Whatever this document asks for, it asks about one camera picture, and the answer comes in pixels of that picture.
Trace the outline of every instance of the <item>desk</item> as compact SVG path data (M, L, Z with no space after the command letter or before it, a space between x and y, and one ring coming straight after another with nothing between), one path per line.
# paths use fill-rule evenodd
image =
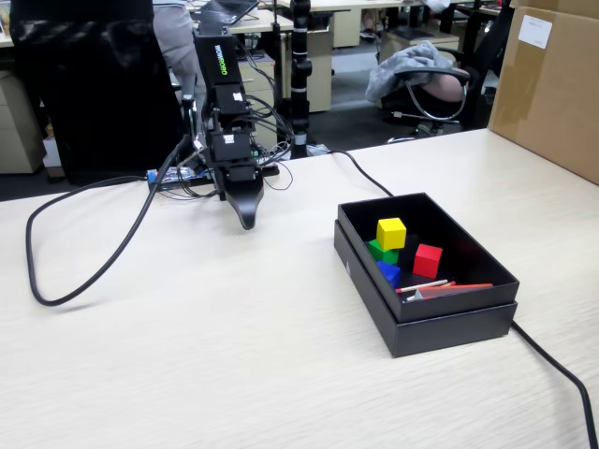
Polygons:
M12 43L12 39L10 37L0 34L0 49L14 46L15 45Z
M274 22L274 14L268 9L255 9L250 13L257 17L257 20L245 16L239 22L231 25L229 30L233 35L242 35L250 33L268 33L272 31L272 23ZM285 17L277 15L277 20L281 25L281 31L292 31L293 22Z
M496 7L480 7L478 12L482 12L482 13L488 14L490 16L499 16L499 13L501 12L501 10Z
M599 188L487 130L353 154L392 192L426 191L520 279L519 324L599 410ZM288 166L295 183L267 187L250 232L227 203L157 197L107 275L52 310L24 254L50 198L0 203L5 447L588 447L577 390L514 332L391 359L332 240L339 203L383 194L340 155ZM147 194L45 211L42 292L89 277Z
M464 0L451 0L452 4L464 3ZM378 9L385 7L421 7L421 1L400 0L311 0L310 12L347 11L349 9ZM291 7L291 0L278 0L277 6Z

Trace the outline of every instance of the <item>white stick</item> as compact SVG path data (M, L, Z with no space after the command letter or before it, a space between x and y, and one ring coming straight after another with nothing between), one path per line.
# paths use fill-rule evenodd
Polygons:
M400 289L396 290L396 292L397 293L413 292L413 291L417 290L418 288L438 287L439 285L443 285L444 283L447 283L447 279L444 279L442 281L435 281L435 282L431 282L431 283L423 283L422 285L414 285L413 287L400 288Z

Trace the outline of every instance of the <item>white label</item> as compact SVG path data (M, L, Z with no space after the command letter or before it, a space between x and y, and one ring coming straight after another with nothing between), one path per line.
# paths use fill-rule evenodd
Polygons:
M518 39L544 50L547 47L552 26L553 23L551 22L524 16Z

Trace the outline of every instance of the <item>blue cube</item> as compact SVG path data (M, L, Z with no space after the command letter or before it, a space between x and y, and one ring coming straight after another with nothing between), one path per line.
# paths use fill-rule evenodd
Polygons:
M378 267L381 269L387 281L393 288L400 288L400 268L394 265L378 262Z

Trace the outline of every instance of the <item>office chair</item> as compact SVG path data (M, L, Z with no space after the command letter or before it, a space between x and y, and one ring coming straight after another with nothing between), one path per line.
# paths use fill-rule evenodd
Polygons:
M398 79L405 81L405 85L392 94L382 98L383 110L393 112L395 118L407 117L412 122L431 121L431 129L419 126L425 130L425 137L434 136L443 128L444 123L458 123L464 130L483 128L489 121L490 107L487 99L482 95L485 77L499 57L503 57L514 9L509 7L510 1L503 4L495 23L485 35L474 53L465 54L451 49L438 48L452 54L464 72L444 70L439 68L414 68L398 73ZM443 101L422 89L419 86L410 86L409 79L415 73L432 73L437 75L450 75L456 78L464 89L461 102ZM402 141L405 138L391 139L389 142Z
M48 111L71 182L162 165L183 118L152 0L13 0L10 27L18 73Z

